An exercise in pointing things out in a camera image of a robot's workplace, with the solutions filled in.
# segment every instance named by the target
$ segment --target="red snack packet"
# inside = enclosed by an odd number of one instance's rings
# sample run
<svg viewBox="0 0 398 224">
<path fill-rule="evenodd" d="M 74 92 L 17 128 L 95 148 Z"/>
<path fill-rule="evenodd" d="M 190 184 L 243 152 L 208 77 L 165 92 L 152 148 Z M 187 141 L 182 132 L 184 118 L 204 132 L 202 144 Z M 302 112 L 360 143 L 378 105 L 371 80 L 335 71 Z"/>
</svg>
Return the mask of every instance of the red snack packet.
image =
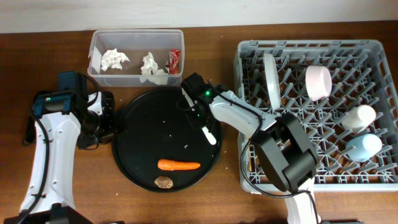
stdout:
<svg viewBox="0 0 398 224">
<path fill-rule="evenodd" d="M 169 74 L 178 74 L 178 60 L 180 60 L 181 51 L 172 49 L 169 52 L 169 59 L 166 62 L 166 69 Z"/>
</svg>

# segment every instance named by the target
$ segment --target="crumpled paper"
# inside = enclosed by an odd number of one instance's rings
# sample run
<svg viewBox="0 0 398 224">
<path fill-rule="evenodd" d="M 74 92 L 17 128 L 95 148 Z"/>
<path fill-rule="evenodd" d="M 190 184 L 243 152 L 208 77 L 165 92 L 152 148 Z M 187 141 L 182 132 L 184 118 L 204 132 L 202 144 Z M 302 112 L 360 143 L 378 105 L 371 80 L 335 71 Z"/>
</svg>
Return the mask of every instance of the crumpled paper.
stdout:
<svg viewBox="0 0 398 224">
<path fill-rule="evenodd" d="M 142 61 L 144 62 L 144 66 L 141 67 L 141 74 L 143 74 L 143 76 L 139 78 L 141 83 L 144 83 L 148 79 L 150 82 L 153 82 L 156 85 L 167 84 L 168 77 L 163 75 L 168 74 L 165 73 L 163 69 L 159 69 L 159 66 L 155 62 L 152 53 L 149 52 L 148 56 L 142 58 Z"/>
<path fill-rule="evenodd" d="M 117 49 L 107 50 L 101 59 L 101 69 L 106 71 L 109 67 L 123 69 L 120 62 L 130 61 L 129 58 Z"/>
</svg>

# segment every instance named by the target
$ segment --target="gray dish rack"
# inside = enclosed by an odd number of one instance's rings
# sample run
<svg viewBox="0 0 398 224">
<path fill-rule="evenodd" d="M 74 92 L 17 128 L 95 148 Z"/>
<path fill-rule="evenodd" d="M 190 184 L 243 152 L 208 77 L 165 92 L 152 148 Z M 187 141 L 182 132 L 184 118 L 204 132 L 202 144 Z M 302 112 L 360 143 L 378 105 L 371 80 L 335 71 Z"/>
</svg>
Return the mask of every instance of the gray dish rack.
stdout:
<svg viewBox="0 0 398 224">
<path fill-rule="evenodd" d="M 262 55 L 272 54 L 278 69 L 281 107 L 272 110 Z M 309 65 L 326 66 L 333 88 L 328 98 L 312 102 L 305 89 Z M 382 44 L 377 40 L 252 40 L 242 41 L 234 59 L 235 93 L 266 113 L 290 112 L 299 118 L 320 156 L 314 191 L 398 190 L 398 97 Z M 345 148 L 354 137 L 341 120 L 351 108 L 370 105 L 377 118 L 366 130 L 379 136 L 383 147 L 366 162 L 352 161 Z M 238 137 L 239 155 L 249 136 Z M 281 150 L 286 142 L 279 142 Z M 278 191 L 267 181 L 252 147 L 244 159 L 252 183 Z M 245 191 L 256 194 L 240 176 Z"/>
</svg>

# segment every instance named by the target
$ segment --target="brown wooden surface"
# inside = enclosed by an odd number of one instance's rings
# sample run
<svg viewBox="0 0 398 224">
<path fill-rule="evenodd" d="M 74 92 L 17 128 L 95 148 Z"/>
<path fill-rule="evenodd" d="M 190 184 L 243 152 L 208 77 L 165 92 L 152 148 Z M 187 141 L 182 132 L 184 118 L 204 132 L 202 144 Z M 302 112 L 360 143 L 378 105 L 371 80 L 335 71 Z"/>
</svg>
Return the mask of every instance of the brown wooden surface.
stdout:
<svg viewBox="0 0 398 224">
<path fill-rule="evenodd" d="M 233 57 L 242 40 L 377 39 L 397 83 L 398 22 L 352 22 L 182 29 L 184 76 L 198 72 L 233 88 Z M 93 31 L 0 35 L 0 220 L 18 214 L 25 197 L 34 146 L 22 147 L 28 111 L 39 90 L 56 90 L 58 73 L 86 72 Z M 148 88 L 108 88 L 123 107 Z M 132 184 L 116 167 L 111 146 L 75 153 L 77 210 L 94 223 L 251 223 L 286 218 L 285 202 L 242 190 L 238 132 L 224 125 L 219 161 L 198 184 L 156 194 Z M 324 220 L 397 223 L 398 193 L 316 193 Z"/>
</svg>

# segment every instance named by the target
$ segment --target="orange carrot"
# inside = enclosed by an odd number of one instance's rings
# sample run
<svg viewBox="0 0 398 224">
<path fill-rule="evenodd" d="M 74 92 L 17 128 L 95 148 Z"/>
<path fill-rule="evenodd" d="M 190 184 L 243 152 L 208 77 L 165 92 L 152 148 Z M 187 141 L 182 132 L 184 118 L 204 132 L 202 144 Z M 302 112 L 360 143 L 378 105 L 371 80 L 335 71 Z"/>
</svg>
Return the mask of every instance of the orange carrot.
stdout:
<svg viewBox="0 0 398 224">
<path fill-rule="evenodd" d="M 157 163 L 157 167 L 161 170 L 193 170 L 200 167 L 200 163 L 198 162 L 178 162 L 171 161 L 168 159 L 159 159 Z"/>
</svg>

